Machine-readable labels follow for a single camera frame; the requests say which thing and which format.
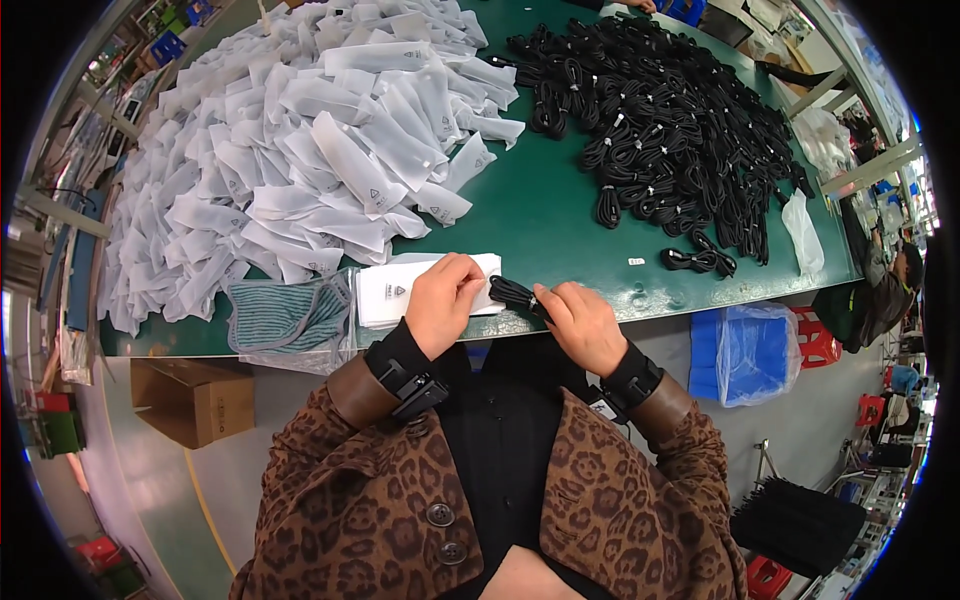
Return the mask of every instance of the black shirt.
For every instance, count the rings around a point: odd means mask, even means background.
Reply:
[[[430,372],[450,390],[436,411],[467,496],[484,570],[443,598],[479,597],[513,545],[540,554],[585,598],[612,598],[598,584],[540,550],[547,466],[564,408],[560,386],[580,397],[587,390],[586,373],[563,354],[553,336],[496,340],[483,371],[475,373],[462,344],[434,363],[428,361],[401,321],[366,355],[374,374],[387,370],[389,358],[408,372]],[[628,352],[606,383],[626,381],[627,373],[638,370],[636,357]]]

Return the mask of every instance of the coat button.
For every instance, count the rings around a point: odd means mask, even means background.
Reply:
[[[460,564],[467,559],[467,549],[456,541],[448,541],[440,546],[440,562],[443,564]]]
[[[453,522],[453,509],[438,502],[426,510],[426,520],[431,525],[446,527]]]
[[[430,431],[430,428],[421,423],[407,429],[407,437],[413,440],[414,438],[425,436],[428,431]]]

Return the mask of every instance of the green workbench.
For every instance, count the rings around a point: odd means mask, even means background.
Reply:
[[[586,23],[598,18],[595,12],[560,0],[460,0],[460,5],[476,11],[490,41],[490,47],[481,55],[509,56],[505,39],[516,34],[526,36],[541,22],[553,31],[565,32],[565,23],[571,16]],[[226,27],[228,24],[222,21],[227,18],[230,15],[224,15],[217,25]],[[775,107],[780,105],[773,85],[767,76],[755,71],[752,60],[683,23],[662,15],[654,18],[672,32],[694,37],[720,61],[736,67],[740,80],[756,90],[764,102]],[[251,22],[229,25],[237,31]],[[205,39],[204,45],[216,45],[216,41]],[[503,116],[527,121],[533,104],[532,93],[526,88],[519,91],[520,98]],[[816,276],[800,276],[793,245],[776,202],[772,203],[767,216],[770,247],[767,266],[760,267],[750,258],[738,259],[736,275],[727,279],[714,274],[667,271],[660,264],[660,250],[670,246],[692,250],[685,237],[671,239],[660,228],[630,216],[614,230],[593,221],[597,185],[591,175],[581,173],[576,166],[586,141],[585,135],[576,132],[556,142],[527,131],[510,152],[504,151],[502,142],[487,142],[497,154],[497,161],[460,191],[473,202],[473,209],[451,228],[441,228],[426,219],[433,231],[420,240],[395,238],[394,253],[494,252],[503,257],[503,275],[526,286],[535,282],[551,286],[575,280],[599,291],[613,306],[620,322],[772,299],[858,278],[839,217],[828,213],[819,191],[816,198],[807,202],[827,259],[823,271]],[[816,169],[805,160],[796,141],[791,143],[791,148],[819,190],[815,182]],[[789,183],[782,182],[781,189],[788,194],[792,191]],[[713,226],[708,234],[715,237]],[[642,258],[645,264],[628,264],[630,258]],[[102,321],[104,352],[108,356],[231,354],[227,345],[227,318],[231,309],[225,294],[217,295],[215,306],[210,323],[188,317],[170,324],[161,315],[151,314],[141,325],[136,339]],[[539,329],[543,329],[542,323],[504,311],[491,317],[470,319],[464,338],[490,338]],[[360,346],[368,346],[385,333],[361,329]]]

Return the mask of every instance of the striped cloth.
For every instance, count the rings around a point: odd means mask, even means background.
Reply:
[[[238,354],[295,354],[330,343],[336,348],[350,312],[345,279],[334,275],[298,285],[269,279],[231,284],[230,348]]]

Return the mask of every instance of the hand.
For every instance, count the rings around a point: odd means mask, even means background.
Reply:
[[[477,263],[456,252],[417,277],[410,291],[406,320],[427,359],[435,360],[464,332],[473,299],[486,283]]]
[[[604,378],[616,371],[630,342],[606,300],[573,281],[561,283],[552,292],[537,283],[534,295],[553,319],[547,328],[573,362]]]
[[[654,4],[654,0],[613,0],[613,2],[625,4],[628,7],[637,7],[647,14],[653,14],[657,11],[657,5]]]

